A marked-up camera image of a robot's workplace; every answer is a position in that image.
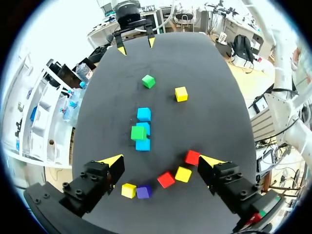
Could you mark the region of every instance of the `yellow cube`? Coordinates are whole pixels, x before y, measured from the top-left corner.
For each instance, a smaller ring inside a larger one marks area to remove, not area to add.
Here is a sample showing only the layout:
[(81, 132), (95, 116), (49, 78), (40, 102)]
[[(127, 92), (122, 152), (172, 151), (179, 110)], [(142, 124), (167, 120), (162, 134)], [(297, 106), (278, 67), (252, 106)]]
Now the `yellow cube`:
[(121, 186), (121, 195), (128, 197), (128, 198), (134, 198), (136, 195), (136, 189), (137, 187), (133, 184), (123, 184)]
[(188, 94), (185, 87), (175, 88), (175, 97), (178, 102), (187, 101)]
[(176, 172), (175, 179), (187, 183), (191, 177), (191, 174), (192, 171), (190, 169), (179, 167)]

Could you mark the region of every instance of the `black table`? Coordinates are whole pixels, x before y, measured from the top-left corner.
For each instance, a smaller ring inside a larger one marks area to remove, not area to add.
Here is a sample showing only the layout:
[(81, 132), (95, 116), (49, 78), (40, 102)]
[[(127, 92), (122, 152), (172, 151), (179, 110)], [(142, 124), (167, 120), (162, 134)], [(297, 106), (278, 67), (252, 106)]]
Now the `black table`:
[[(229, 233), (239, 220), (212, 196), (192, 168), (188, 183), (163, 189), (156, 178), (173, 176), (193, 149), (233, 161), (250, 181), (255, 179), (254, 138), (239, 87), (222, 56), (206, 35), (156, 35), (125, 43), (128, 55), (110, 48), (100, 61), (81, 104), (74, 140), (73, 176), (90, 160), (124, 154), (125, 173), (83, 218), (121, 234)], [(156, 79), (152, 89), (141, 79)], [(185, 86), (186, 102), (176, 102), (175, 88)], [(138, 152), (130, 139), (139, 107), (150, 107), (151, 151)], [(121, 185), (151, 183), (150, 199), (121, 196)]]

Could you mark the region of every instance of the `green cube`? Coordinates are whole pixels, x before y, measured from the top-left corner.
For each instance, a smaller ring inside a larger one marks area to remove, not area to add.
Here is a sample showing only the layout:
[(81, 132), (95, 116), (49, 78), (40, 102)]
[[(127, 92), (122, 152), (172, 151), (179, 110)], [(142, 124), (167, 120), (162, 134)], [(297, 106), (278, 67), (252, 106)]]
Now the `green cube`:
[(142, 79), (142, 82), (143, 82), (143, 85), (146, 87), (146, 88), (152, 88), (155, 84), (155, 79), (154, 77), (150, 76), (150, 75), (146, 75), (145, 77), (143, 77)]
[(146, 140), (147, 132), (143, 126), (133, 126), (131, 129), (132, 140)]

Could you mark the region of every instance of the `backpack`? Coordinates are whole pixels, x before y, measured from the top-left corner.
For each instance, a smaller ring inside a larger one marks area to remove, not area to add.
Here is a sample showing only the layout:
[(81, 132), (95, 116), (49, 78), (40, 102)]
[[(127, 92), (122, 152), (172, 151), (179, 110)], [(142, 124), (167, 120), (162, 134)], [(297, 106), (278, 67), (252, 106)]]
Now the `backpack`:
[(234, 50), (233, 56), (237, 55), (254, 64), (254, 55), (250, 46), (250, 41), (246, 36), (237, 35), (234, 38), (234, 42), (232, 42), (232, 48)]

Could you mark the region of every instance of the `cube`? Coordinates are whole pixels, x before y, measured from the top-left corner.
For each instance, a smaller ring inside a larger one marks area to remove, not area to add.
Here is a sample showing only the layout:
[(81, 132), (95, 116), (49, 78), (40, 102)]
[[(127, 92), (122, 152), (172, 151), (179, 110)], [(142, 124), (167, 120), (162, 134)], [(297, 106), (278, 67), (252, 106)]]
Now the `cube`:
[(187, 183), (191, 177), (192, 171), (184, 167), (179, 167), (177, 169), (175, 179)]
[(136, 150), (137, 151), (150, 151), (151, 150), (151, 140), (136, 140)]
[(132, 140), (146, 140), (147, 139), (146, 129), (142, 126), (132, 126), (131, 139)]
[(137, 119), (140, 121), (151, 121), (152, 112), (150, 108), (143, 107), (137, 110)]
[(188, 164), (192, 164), (192, 165), (197, 166), (198, 161), (199, 161), (199, 155), (200, 155), (200, 153), (195, 152), (193, 150), (189, 150), (186, 157), (185, 157), (185, 162)]
[(175, 97), (178, 102), (187, 101), (188, 94), (185, 87), (175, 88)]
[(136, 125), (137, 126), (143, 126), (146, 129), (146, 134), (148, 136), (151, 135), (151, 127), (150, 127), (150, 124), (148, 122), (137, 123)]
[(146, 88), (152, 88), (155, 84), (155, 79), (154, 77), (150, 76), (150, 75), (146, 75), (145, 77), (143, 77), (142, 79), (142, 83)]
[(121, 186), (121, 195), (127, 197), (127, 198), (134, 198), (136, 195), (136, 186), (133, 184), (123, 184)]
[(175, 183), (174, 177), (170, 174), (170, 172), (165, 172), (160, 177), (157, 178), (158, 182), (161, 186), (165, 189), (168, 188), (170, 185)]
[(146, 199), (152, 196), (152, 187), (150, 185), (139, 186), (136, 188), (136, 195), (139, 199)]

